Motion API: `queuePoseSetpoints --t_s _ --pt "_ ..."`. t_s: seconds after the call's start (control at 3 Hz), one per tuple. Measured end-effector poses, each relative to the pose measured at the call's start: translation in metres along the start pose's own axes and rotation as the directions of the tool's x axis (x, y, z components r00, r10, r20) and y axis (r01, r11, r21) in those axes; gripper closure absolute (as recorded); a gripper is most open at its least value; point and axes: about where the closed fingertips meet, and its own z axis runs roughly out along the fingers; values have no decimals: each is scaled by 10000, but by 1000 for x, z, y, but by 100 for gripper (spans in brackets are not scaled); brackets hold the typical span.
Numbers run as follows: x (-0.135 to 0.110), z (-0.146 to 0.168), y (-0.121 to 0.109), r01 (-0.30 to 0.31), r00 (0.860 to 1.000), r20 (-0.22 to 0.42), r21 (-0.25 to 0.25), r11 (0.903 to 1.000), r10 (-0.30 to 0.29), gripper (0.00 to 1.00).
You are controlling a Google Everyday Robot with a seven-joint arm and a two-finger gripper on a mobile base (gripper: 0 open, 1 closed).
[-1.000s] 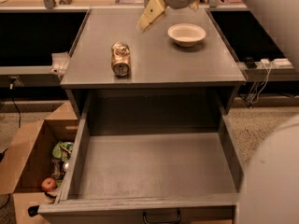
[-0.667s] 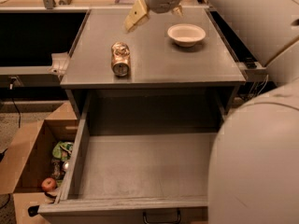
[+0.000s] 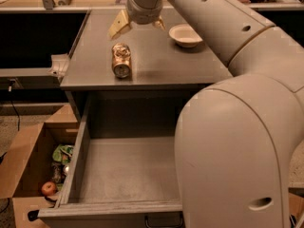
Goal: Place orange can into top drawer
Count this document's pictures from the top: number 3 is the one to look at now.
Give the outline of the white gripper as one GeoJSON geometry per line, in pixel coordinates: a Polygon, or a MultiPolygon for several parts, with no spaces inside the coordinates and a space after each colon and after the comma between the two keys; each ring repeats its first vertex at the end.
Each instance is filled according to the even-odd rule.
{"type": "Polygon", "coordinates": [[[127,0],[125,8],[117,14],[108,29],[111,40],[129,32],[132,29],[131,21],[138,25],[152,24],[156,29],[165,30],[161,18],[162,0],[127,0]]]}

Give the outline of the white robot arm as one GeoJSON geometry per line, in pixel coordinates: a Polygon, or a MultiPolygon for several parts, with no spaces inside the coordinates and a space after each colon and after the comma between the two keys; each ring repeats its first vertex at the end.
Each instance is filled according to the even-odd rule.
{"type": "Polygon", "coordinates": [[[180,113],[175,162],[187,228],[290,228],[289,164],[304,134],[303,48],[238,0],[127,0],[130,23],[159,23],[168,1],[231,78],[180,113]]]}

